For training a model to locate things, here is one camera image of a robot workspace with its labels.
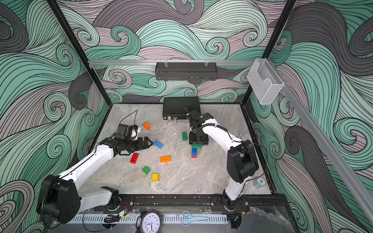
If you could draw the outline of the green long lego brick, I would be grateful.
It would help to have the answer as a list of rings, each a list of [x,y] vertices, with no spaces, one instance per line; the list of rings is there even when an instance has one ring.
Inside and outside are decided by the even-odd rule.
[[[194,149],[201,149],[203,146],[202,145],[199,145],[199,144],[192,144],[191,147]]]
[[[187,134],[187,132],[182,132],[182,140],[183,141],[188,141],[188,134]]]

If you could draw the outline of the blue square lego brick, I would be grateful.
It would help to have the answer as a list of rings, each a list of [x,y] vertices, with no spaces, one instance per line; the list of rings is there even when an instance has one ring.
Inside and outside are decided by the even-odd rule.
[[[197,156],[198,154],[198,151],[197,151],[197,148],[192,148],[192,156]]]

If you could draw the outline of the orange lego brick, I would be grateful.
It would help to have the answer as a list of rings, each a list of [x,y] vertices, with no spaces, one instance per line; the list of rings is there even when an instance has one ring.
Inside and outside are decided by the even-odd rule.
[[[161,156],[160,157],[160,162],[161,163],[166,163],[166,162],[170,162],[171,161],[171,156],[170,155],[167,155],[167,156]]]

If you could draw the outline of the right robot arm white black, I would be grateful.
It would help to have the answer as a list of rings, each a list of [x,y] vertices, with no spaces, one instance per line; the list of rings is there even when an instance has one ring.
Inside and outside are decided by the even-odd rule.
[[[212,138],[227,153],[226,169],[230,180],[223,194],[229,201],[236,201],[259,169],[254,143],[235,137],[209,113],[200,114],[193,110],[186,115],[192,133],[197,137]]]

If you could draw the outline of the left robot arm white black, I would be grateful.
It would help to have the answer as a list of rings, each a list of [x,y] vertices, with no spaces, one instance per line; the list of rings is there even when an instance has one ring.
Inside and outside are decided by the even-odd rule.
[[[117,140],[108,137],[71,168],[57,176],[47,176],[42,182],[37,202],[40,219],[46,222],[46,218],[50,217],[54,221],[66,224],[78,213],[99,206],[116,211],[120,206],[118,190],[103,186],[97,192],[82,196],[78,190],[96,170],[115,156],[128,156],[152,145],[153,142],[148,137],[139,137],[136,140]]]

